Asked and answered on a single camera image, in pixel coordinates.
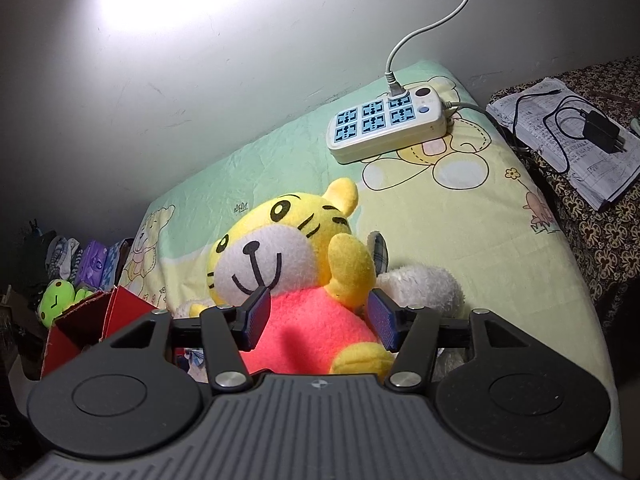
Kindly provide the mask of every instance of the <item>paper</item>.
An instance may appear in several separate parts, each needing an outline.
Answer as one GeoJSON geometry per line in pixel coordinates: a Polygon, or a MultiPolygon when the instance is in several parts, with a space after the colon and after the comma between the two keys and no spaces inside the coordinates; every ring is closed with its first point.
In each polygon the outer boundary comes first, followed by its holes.
{"type": "MultiPolygon", "coordinates": [[[[555,89],[559,89],[560,93],[520,101],[516,136],[538,152],[556,171],[566,169],[566,160],[560,149],[562,146],[570,164],[567,179],[594,209],[600,209],[605,202],[615,200],[640,173],[640,139],[609,118],[620,127],[620,137],[625,140],[626,150],[609,154],[588,140],[565,137],[551,117],[547,120],[547,125],[555,135],[554,138],[545,128],[542,119],[553,112],[564,97],[576,94],[560,80],[553,78],[547,78],[524,92],[499,99],[486,109],[502,126],[513,131],[517,99],[524,94],[544,93],[555,89]]],[[[583,101],[572,99],[567,99],[562,106],[573,106],[587,113],[596,109],[583,101]]],[[[562,111],[558,115],[558,123],[568,135],[582,136],[584,119],[575,110],[562,111]]]]}

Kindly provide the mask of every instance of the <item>brown floral fabric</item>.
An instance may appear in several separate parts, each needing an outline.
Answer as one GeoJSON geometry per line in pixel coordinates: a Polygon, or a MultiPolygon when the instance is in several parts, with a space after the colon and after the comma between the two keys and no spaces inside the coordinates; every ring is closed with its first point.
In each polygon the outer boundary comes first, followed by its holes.
{"type": "MultiPolygon", "coordinates": [[[[640,57],[573,70],[556,77],[626,128],[640,111],[640,57]]],[[[496,92],[492,102],[537,82],[496,92]]],[[[622,197],[597,212],[564,176],[549,171],[549,165],[537,153],[521,156],[521,160],[554,210],[607,335],[619,317],[620,308],[625,303],[633,308],[638,300],[627,295],[637,289],[630,285],[640,282],[640,181],[636,180],[622,197]]]]}

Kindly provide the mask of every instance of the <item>plush toy eye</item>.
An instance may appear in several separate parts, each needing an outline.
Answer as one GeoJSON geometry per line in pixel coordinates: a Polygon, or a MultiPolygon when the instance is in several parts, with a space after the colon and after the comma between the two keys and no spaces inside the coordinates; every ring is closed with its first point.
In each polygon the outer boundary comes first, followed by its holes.
{"type": "Polygon", "coordinates": [[[291,209],[291,202],[289,202],[289,200],[280,200],[279,202],[276,202],[271,208],[271,220],[279,222],[287,215],[289,209],[291,209]]]}
{"type": "Polygon", "coordinates": [[[216,252],[220,254],[222,251],[226,249],[226,245],[228,243],[229,243],[229,235],[224,235],[224,237],[222,238],[222,240],[220,240],[220,242],[218,243],[218,246],[216,247],[216,252]]]}

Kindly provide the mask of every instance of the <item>green plush toy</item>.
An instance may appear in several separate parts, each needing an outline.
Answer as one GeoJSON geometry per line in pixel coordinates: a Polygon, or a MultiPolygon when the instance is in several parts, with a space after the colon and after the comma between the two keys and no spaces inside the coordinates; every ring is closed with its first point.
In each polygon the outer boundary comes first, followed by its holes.
{"type": "Polygon", "coordinates": [[[74,286],[65,280],[53,280],[44,291],[38,306],[38,316],[42,324],[50,328],[53,320],[73,304],[79,303],[92,295],[90,290],[81,288],[76,292],[74,286]]]}

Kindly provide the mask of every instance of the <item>plush toy head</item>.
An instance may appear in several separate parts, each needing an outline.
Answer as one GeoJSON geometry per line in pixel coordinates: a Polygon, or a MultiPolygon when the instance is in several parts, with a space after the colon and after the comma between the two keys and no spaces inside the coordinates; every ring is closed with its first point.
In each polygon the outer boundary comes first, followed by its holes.
{"type": "Polygon", "coordinates": [[[44,291],[38,316],[47,328],[51,327],[53,320],[74,304],[76,292],[74,286],[65,280],[53,280],[44,291]]]}
{"type": "Polygon", "coordinates": [[[339,178],[322,196],[284,194],[249,211],[213,244],[207,266],[212,299],[239,305],[259,285],[274,296],[327,285],[329,244],[351,233],[346,218],[357,205],[356,185],[339,178]]]}
{"type": "Polygon", "coordinates": [[[133,241],[132,250],[135,253],[143,253],[145,250],[151,249],[158,243],[160,229],[162,229],[174,214],[175,207],[163,207],[151,213],[140,229],[138,236],[133,241]]]}

